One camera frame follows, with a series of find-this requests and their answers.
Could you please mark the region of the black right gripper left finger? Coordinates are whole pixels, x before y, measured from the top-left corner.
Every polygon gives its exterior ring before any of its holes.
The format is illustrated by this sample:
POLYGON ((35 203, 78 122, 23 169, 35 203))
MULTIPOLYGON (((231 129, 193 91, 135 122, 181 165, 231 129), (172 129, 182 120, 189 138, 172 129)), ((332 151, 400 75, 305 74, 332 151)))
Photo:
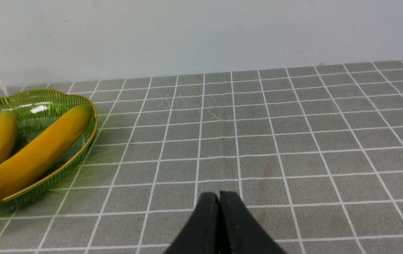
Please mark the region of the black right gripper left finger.
POLYGON ((219 218, 219 200, 212 192, 204 192, 191 216, 166 254, 217 254, 217 226, 219 218))

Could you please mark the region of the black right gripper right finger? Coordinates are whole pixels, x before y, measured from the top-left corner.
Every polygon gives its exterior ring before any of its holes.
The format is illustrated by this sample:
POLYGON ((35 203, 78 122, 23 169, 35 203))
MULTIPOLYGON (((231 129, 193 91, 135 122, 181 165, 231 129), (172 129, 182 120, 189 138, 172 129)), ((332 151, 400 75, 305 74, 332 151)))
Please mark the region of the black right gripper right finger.
POLYGON ((221 191, 220 205, 229 253, 286 253, 261 227, 236 192, 221 191))

